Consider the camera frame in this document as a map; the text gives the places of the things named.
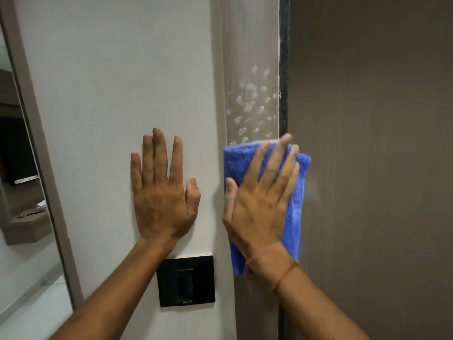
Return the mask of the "brown wooden door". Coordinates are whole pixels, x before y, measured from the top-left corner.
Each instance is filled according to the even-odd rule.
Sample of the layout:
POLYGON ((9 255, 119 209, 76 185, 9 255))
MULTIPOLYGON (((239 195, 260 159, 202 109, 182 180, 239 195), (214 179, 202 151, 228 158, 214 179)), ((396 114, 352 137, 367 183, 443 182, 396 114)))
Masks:
POLYGON ((374 340, 453 340, 453 0, 291 0, 299 262, 374 340))

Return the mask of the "grey wooden door frame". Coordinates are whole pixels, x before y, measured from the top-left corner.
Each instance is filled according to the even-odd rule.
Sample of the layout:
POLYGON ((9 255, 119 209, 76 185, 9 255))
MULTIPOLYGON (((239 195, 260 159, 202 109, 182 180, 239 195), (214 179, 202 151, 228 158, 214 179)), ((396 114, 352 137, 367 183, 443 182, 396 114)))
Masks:
MULTIPOLYGON (((279 0, 219 0, 227 146, 278 134, 279 0)), ((278 303, 255 274, 234 274, 237 340, 277 340, 278 303)))

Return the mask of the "person's left forearm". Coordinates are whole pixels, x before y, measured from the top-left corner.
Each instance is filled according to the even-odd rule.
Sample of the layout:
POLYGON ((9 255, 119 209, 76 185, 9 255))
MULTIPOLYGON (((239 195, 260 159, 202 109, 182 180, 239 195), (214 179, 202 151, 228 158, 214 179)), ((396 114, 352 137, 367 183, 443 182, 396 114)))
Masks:
POLYGON ((119 340, 178 238, 141 238, 115 271, 48 340, 119 340))

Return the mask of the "blue microfiber cloth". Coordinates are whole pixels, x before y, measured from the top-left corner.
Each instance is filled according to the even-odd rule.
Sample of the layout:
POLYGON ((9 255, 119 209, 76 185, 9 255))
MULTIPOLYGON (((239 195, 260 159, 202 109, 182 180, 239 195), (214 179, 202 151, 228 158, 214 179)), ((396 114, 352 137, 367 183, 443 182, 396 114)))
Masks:
MULTIPOLYGON (((241 185, 261 142, 251 142, 225 147, 223 149, 224 178, 232 178, 238 186, 241 185)), ((298 260, 301 238, 301 215, 304 197, 304 180, 311 165, 311 157, 298 153, 296 162, 299 163, 298 179, 294 192, 289 199, 285 228, 282 235, 282 244, 294 260, 298 260)), ((246 267, 246 260, 240 250, 230 242, 231 262, 234 276, 242 276, 246 267)))

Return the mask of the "person's right hand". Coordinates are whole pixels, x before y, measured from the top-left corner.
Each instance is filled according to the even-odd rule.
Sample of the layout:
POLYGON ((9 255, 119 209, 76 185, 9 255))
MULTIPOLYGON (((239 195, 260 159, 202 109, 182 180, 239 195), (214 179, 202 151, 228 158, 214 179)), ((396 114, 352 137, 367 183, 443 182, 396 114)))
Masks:
MULTIPOLYGON (((259 189, 259 174, 269 148, 270 142, 264 142, 257 149, 237 192, 231 223, 224 223, 251 270, 253 262, 260 260, 294 260, 281 243, 287 213, 281 209, 282 189, 259 189)), ((293 162, 298 152, 298 145, 293 145, 289 153, 293 162)))

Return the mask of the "grey framed mirror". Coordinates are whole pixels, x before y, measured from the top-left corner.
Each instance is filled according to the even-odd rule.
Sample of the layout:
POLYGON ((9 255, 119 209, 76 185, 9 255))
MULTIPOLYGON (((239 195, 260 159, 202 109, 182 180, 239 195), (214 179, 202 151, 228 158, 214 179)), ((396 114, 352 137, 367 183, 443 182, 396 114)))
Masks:
POLYGON ((15 0, 0 0, 0 340, 48 340, 81 300, 15 0))

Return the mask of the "black wall switch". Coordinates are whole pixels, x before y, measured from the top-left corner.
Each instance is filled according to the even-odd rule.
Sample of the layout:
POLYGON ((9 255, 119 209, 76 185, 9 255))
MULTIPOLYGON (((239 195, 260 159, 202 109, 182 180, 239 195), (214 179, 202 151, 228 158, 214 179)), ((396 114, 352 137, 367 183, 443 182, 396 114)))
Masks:
POLYGON ((212 255, 165 259, 156 274, 161 308, 216 301, 212 255))

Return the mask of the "person's right forearm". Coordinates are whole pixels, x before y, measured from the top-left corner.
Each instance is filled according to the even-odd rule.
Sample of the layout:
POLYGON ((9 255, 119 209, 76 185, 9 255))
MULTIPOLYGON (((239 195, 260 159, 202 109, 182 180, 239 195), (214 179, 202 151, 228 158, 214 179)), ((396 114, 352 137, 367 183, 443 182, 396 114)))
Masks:
POLYGON ((286 313, 309 340, 371 340, 301 270, 294 260, 256 261, 254 273, 276 292, 286 313))

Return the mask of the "black rubber door seal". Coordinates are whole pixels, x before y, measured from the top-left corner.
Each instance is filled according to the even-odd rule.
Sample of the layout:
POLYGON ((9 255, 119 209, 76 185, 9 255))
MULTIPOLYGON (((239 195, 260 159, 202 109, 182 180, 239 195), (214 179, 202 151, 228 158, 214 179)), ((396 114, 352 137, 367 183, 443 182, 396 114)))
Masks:
POLYGON ((279 0, 279 136, 288 130, 290 0, 279 0))

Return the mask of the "person's left hand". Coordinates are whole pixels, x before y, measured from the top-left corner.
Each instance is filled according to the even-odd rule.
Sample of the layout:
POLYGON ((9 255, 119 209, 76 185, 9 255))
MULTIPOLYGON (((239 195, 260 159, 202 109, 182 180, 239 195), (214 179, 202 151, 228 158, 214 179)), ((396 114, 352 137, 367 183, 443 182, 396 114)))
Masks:
POLYGON ((179 241, 195 223, 188 220, 186 211, 183 141, 178 136, 174 137, 167 185, 159 185, 154 181, 153 133, 143 136, 140 158, 143 188, 132 197, 140 236, 144 239, 171 236, 179 241))

